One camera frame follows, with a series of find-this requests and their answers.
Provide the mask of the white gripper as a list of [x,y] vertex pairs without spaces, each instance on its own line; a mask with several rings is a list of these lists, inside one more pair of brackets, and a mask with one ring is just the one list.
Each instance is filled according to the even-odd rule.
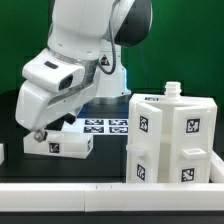
[[34,139],[43,142],[47,138],[47,132],[38,129],[45,128],[70,112],[78,114],[78,109],[95,97],[97,85],[98,82],[94,81],[79,92],[68,89],[52,93],[25,81],[19,91],[16,121],[24,128],[35,131]]

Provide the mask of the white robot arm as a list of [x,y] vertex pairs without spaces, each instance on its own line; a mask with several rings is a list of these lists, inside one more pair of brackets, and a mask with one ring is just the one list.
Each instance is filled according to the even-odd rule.
[[152,17],[151,0],[55,0],[47,47],[22,68],[16,121],[42,142],[47,125],[75,119],[96,96],[102,43],[137,45]]

